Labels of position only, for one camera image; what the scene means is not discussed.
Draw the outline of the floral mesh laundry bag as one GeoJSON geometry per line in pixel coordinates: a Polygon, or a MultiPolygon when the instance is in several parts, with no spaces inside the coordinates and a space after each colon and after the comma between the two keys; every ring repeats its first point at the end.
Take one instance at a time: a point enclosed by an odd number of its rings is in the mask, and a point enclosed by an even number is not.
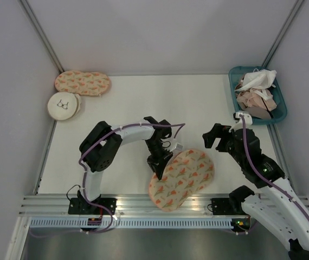
{"type": "Polygon", "coordinates": [[[161,179],[153,175],[149,197],[162,211],[172,212],[210,185],[214,174],[213,160],[205,152],[193,148],[182,151],[165,167],[161,179]]]}

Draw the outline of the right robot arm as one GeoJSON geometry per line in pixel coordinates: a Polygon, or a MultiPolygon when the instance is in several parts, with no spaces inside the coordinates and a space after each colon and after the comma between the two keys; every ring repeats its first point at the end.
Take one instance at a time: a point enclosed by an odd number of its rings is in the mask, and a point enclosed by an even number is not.
{"type": "Polygon", "coordinates": [[[309,259],[309,210],[293,190],[279,165],[262,153],[253,130],[233,130],[220,123],[202,135],[205,148],[216,139],[218,152],[224,152],[240,166],[242,173],[276,207],[267,206],[250,188],[243,185],[229,195],[228,206],[235,214],[245,213],[273,234],[288,251],[290,259],[309,259]]]}

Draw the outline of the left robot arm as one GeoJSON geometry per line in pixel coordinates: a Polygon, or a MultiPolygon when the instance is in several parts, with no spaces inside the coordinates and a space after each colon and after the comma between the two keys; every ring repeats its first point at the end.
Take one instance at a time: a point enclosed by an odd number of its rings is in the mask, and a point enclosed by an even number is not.
{"type": "Polygon", "coordinates": [[[79,147],[81,157],[79,165],[85,170],[80,207],[87,214],[95,214],[99,209],[101,176],[113,162],[119,148],[136,141],[145,141],[150,152],[147,164],[159,180],[173,152],[163,146],[163,140],[172,137],[172,128],[168,121],[156,121],[147,116],[140,122],[123,126],[111,126],[100,121],[88,134],[79,147]]]}

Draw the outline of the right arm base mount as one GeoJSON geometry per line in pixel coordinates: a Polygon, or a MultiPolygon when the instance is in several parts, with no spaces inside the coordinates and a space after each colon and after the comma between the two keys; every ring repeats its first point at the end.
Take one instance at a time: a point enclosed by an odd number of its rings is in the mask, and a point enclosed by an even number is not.
{"type": "Polygon", "coordinates": [[[207,209],[214,216],[241,216],[245,215],[243,211],[237,211],[232,207],[228,198],[211,198],[207,209]]]}

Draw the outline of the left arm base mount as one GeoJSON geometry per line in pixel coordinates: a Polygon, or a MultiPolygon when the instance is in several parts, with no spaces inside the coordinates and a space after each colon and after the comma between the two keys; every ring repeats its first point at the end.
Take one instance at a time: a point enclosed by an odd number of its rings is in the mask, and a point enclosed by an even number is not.
{"type": "MultiPolygon", "coordinates": [[[[111,214],[115,214],[117,207],[116,198],[99,198],[93,203],[107,208],[111,214]]],[[[110,215],[110,213],[100,207],[93,206],[81,198],[72,198],[68,208],[69,215],[110,215]]]]}

